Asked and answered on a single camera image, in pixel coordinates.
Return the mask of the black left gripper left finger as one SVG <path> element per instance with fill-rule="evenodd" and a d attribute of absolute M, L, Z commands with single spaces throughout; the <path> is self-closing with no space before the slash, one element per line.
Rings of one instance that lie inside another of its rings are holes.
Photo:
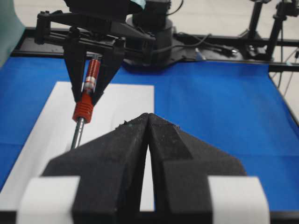
<path fill-rule="evenodd" d="M 144 113 L 49 161 L 43 176 L 79 176 L 76 224 L 131 224 L 140 209 L 148 148 Z"/>

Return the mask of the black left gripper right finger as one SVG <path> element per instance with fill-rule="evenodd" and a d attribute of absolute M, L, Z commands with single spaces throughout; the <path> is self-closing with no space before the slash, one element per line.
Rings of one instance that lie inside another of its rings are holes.
<path fill-rule="evenodd" d="M 241 162 L 152 113 L 148 130 L 159 222 L 211 224 L 208 176 L 246 176 Z"/>

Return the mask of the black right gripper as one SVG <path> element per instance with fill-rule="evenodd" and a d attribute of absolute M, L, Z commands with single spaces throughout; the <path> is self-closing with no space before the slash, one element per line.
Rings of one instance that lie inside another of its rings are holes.
<path fill-rule="evenodd" d="M 144 0 L 67 0 L 69 12 L 41 11 L 35 43 L 63 47 L 75 102 L 81 99 L 87 52 L 102 55 L 92 104 L 95 106 L 119 70 L 123 59 L 149 64 L 155 38 L 126 23 L 145 9 Z"/>

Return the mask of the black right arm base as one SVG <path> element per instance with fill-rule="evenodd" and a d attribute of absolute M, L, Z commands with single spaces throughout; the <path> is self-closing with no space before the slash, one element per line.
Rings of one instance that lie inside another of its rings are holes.
<path fill-rule="evenodd" d="M 155 42 L 151 59 L 125 59 L 124 67 L 128 70 L 160 70 L 178 62 L 196 62 L 201 59 L 195 48 L 184 48 L 183 43 L 174 37 L 173 23 L 166 19 L 165 26 L 159 29 L 142 27 L 142 30 L 154 35 Z"/>

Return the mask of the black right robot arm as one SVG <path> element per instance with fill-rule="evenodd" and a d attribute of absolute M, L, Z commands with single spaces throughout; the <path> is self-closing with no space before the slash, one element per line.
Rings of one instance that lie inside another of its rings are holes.
<path fill-rule="evenodd" d="M 157 31 L 166 26 L 169 0 L 68 0 L 69 12 L 37 15 L 35 43 L 64 50 L 74 100 L 82 98 L 87 52 L 99 54 L 101 68 L 92 104 L 101 98 L 125 59 L 149 64 L 170 43 L 158 46 Z"/>

